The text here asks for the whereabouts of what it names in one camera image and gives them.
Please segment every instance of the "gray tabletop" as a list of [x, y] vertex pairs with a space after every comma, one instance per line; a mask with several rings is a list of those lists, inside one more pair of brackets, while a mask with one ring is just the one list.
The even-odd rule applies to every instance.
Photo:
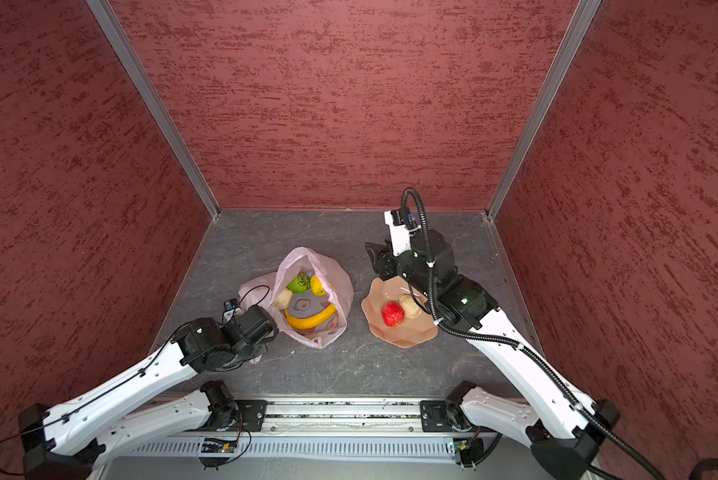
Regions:
[[[455, 250], [461, 274], [481, 283], [511, 317], [503, 277], [479, 214], [429, 214], [432, 229]], [[208, 373], [175, 387], [199, 388], [222, 379], [232, 392], [250, 394], [446, 396], [470, 380], [504, 397], [519, 396], [508, 380], [466, 341], [440, 332], [402, 349], [376, 338], [361, 311], [375, 278], [364, 242], [388, 237], [382, 213], [226, 210], [208, 235], [178, 299], [159, 333], [163, 342], [180, 323], [202, 316], [221, 319], [223, 302], [239, 286], [275, 272], [296, 246], [337, 260], [354, 285], [354, 302], [343, 335], [323, 350], [280, 334], [255, 365]]]

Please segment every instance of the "red wall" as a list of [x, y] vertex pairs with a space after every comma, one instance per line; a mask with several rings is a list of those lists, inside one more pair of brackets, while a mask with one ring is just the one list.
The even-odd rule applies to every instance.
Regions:
[[147, 353], [208, 222], [85, 2], [0, 2], [0, 438]]
[[498, 226], [546, 354], [616, 431], [668, 478], [718, 456], [718, 2], [603, 2]]
[[112, 0], [224, 207], [483, 209], [576, 0]]

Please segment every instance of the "pink plastic bag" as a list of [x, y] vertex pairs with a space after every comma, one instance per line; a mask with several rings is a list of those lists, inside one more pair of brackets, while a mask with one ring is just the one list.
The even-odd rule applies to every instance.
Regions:
[[[273, 307], [274, 299], [301, 272], [319, 277], [325, 292], [327, 292], [329, 302], [334, 303], [337, 309], [337, 315], [332, 320], [306, 333], [293, 330], [282, 312]], [[250, 292], [258, 285], [266, 285], [271, 291], [267, 293], [265, 288], [258, 288]], [[241, 304], [242, 309], [247, 310], [265, 295], [260, 306], [271, 314], [279, 331], [286, 333], [303, 345], [315, 349], [325, 348], [345, 331], [347, 314], [351, 310], [351, 302], [354, 300], [354, 286], [340, 264], [329, 256], [317, 254], [304, 246], [298, 246], [292, 250], [282, 260], [276, 274], [258, 276], [242, 285], [239, 289], [239, 298], [248, 292], [250, 294]]]

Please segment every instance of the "plate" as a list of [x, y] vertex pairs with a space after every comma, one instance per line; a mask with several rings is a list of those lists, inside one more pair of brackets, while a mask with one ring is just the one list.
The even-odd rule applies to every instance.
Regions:
[[[381, 340], [385, 340], [403, 349], [415, 346], [418, 343], [433, 339], [439, 329], [433, 324], [431, 315], [426, 312], [417, 317], [405, 318], [397, 326], [388, 326], [383, 321], [381, 309], [388, 302], [399, 303], [402, 293], [410, 293], [410, 288], [400, 276], [395, 276], [383, 282], [376, 278], [370, 285], [370, 293], [361, 302], [361, 309], [370, 324], [370, 331]], [[413, 294], [422, 305], [427, 302], [425, 296], [413, 289]]]

